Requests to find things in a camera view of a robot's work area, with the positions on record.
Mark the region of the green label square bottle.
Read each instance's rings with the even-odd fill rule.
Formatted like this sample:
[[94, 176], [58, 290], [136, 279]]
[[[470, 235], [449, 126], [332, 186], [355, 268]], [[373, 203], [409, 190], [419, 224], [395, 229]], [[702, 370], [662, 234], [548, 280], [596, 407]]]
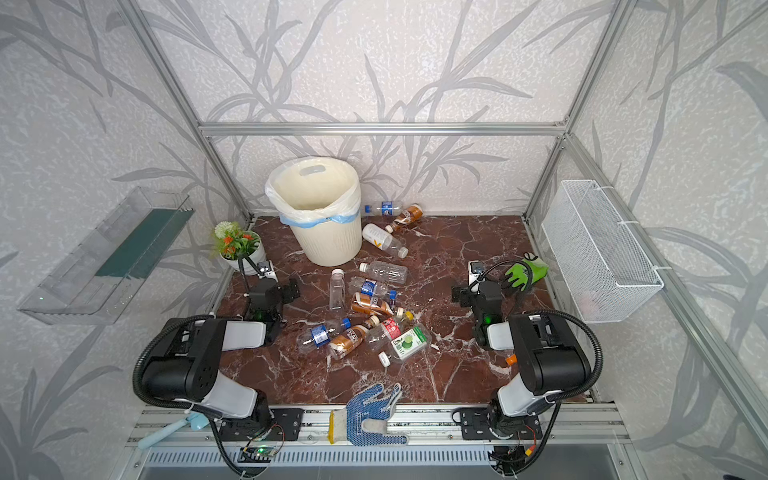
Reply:
[[432, 343], [429, 332], [421, 325], [415, 325], [408, 331], [392, 340], [378, 354], [380, 364], [387, 368], [394, 364], [404, 363], [415, 357], [419, 352], [428, 348]]

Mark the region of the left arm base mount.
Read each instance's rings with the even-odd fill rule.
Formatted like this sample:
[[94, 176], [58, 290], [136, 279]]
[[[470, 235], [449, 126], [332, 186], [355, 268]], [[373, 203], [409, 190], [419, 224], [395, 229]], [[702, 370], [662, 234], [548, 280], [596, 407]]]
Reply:
[[257, 419], [225, 419], [218, 428], [223, 442], [245, 442], [247, 440], [297, 441], [302, 425], [304, 410], [301, 408], [274, 408], [269, 414]]

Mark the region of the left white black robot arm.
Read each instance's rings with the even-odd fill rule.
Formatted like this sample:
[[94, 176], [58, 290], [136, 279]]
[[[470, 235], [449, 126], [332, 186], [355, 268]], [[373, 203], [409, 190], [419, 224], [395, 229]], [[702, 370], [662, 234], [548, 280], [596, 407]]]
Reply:
[[172, 318], [139, 355], [132, 375], [136, 396], [162, 408], [192, 410], [213, 419], [248, 419], [269, 426], [266, 395], [220, 371], [227, 351], [272, 345], [285, 305], [300, 297], [298, 281], [264, 278], [248, 291], [243, 317]]

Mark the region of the brown tea bottle white cap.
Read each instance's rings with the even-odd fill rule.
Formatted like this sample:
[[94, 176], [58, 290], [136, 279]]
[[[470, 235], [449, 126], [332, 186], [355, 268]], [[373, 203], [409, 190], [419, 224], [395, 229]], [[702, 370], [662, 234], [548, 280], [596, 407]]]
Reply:
[[353, 325], [335, 336], [330, 344], [331, 355], [336, 360], [341, 360], [360, 346], [367, 339], [371, 331], [380, 324], [380, 318], [372, 315], [362, 324]]

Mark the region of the red label clear bottle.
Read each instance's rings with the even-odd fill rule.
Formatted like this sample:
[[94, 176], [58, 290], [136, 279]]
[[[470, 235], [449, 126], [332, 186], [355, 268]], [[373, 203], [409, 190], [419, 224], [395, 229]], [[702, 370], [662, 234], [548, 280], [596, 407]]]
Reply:
[[413, 321], [414, 314], [411, 311], [399, 310], [395, 317], [386, 318], [369, 332], [367, 345], [375, 352], [385, 349], [393, 340], [399, 338]]

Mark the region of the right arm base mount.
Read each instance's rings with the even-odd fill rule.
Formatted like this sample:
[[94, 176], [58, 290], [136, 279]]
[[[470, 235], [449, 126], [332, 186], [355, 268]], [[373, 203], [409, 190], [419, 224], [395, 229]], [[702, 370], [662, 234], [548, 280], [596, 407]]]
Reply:
[[537, 416], [507, 416], [491, 406], [458, 408], [451, 419], [460, 427], [463, 440], [534, 442], [543, 436]]

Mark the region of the clear white-cap bottle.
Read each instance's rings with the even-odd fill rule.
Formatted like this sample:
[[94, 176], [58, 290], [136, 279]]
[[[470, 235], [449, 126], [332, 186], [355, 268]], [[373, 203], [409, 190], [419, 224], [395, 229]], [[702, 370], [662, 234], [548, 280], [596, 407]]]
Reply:
[[342, 269], [334, 269], [331, 272], [329, 284], [329, 309], [339, 310], [344, 306], [345, 280]]

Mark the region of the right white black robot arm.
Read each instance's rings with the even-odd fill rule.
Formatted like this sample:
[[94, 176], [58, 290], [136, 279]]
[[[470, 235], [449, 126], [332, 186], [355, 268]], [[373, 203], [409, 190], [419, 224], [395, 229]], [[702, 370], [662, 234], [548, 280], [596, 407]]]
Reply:
[[604, 352], [599, 339], [579, 318], [557, 310], [502, 314], [501, 287], [476, 280], [455, 286], [452, 301], [472, 311], [479, 346], [511, 350], [517, 374], [489, 403], [487, 421], [496, 433], [577, 397], [599, 379]]

